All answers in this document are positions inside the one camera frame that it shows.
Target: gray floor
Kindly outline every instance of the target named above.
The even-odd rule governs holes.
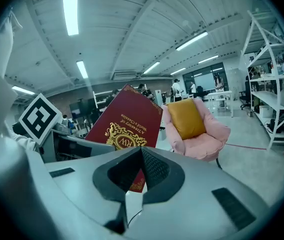
[[[266,149],[270,137],[263,129],[258,118],[248,117],[247,110],[241,110],[240,101],[233,102],[234,117],[224,109],[212,109],[213,115],[231,128],[228,144],[219,153],[219,162],[223,170],[246,184],[272,206],[284,196],[284,145],[273,145]],[[158,140],[156,147],[170,150],[168,141]]]

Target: brick wall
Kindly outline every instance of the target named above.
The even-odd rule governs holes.
[[[129,81],[128,84],[133,87],[139,86],[139,84],[146,84],[146,87],[152,92],[155,90],[161,90],[162,92],[169,92],[172,86],[172,80],[147,80],[147,81]],[[92,90],[95,93],[101,93],[106,91],[112,91],[114,89],[121,89],[126,82],[110,82],[104,84],[93,85]],[[67,115],[71,118],[71,111],[69,105],[76,103],[79,99],[92,99],[93,93],[86,87],[63,92],[47,99],[62,112],[63,115]]]

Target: yellow cushion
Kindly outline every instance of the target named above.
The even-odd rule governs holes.
[[[200,113],[191,98],[169,103],[167,108],[182,140],[191,139],[206,132]]]

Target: storage bin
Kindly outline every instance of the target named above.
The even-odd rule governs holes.
[[[262,118],[271,118],[273,114],[273,108],[270,106],[260,106],[260,116]]]

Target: black vent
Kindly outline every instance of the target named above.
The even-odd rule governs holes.
[[[232,220],[238,230],[244,229],[256,220],[256,218],[240,203],[240,201],[226,188],[212,191],[212,194],[220,203],[226,214]]]
[[[73,172],[75,172],[75,170],[73,170],[72,168],[69,167],[69,168],[65,168],[65,169],[61,169],[61,170],[51,171],[50,175],[51,175],[52,178],[55,178],[55,177],[70,174],[70,173],[73,173]]]

